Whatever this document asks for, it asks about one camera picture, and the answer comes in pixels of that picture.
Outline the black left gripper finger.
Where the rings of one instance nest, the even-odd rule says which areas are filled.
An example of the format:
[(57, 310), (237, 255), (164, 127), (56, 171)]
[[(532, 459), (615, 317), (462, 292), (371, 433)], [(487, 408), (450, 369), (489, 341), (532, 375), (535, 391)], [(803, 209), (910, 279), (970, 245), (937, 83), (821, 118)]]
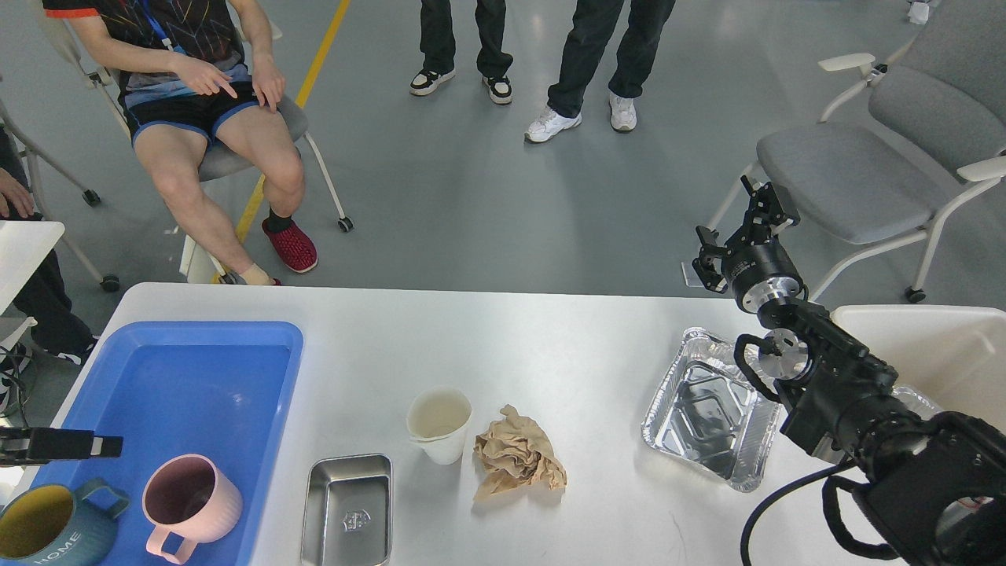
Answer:
[(57, 460), (118, 458), (123, 438), (97, 435), (90, 430), (61, 428), (3, 428), (1, 465), (46, 465)]

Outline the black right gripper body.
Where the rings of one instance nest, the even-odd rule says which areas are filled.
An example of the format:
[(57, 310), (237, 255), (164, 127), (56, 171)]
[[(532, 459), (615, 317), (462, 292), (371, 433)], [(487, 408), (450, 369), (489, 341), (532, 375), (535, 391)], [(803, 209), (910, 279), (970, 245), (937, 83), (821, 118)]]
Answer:
[(730, 291), (737, 306), (747, 313), (770, 300), (785, 300), (807, 292), (789, 255), (770, 233), (756, 229), (754, 237), (739, 229), (725, 246), (718, 246), (718, 232), (697, 226), (699, 255), (691, 262), (702, 286), (716, 293)]

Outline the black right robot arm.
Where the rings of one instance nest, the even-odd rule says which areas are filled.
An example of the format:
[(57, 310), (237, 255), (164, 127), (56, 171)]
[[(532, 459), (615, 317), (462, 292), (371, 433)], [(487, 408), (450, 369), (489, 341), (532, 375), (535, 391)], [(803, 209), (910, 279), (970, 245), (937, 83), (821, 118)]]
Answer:
[(768, 333), (743, 334), (734, 362), (748, 383), (788, 416), (782, 431), (807, 454), (827, 460), (773, 492), (741, 534), (750, 564), (758, 518), (784, 495), (822, 481), (826, 523), (845, 551), (910, 565), (1002, 565), (1004, 435), (959, 412), (924, 419), (892, 395), (898, 373), (836, 325), (807, 290), (777, 240), (800, 215), (786, 189), (740, 187), (750, 194), (743, 225), (723, 246), (697, 226), (692, 265), (702, 285), (732, 291)]

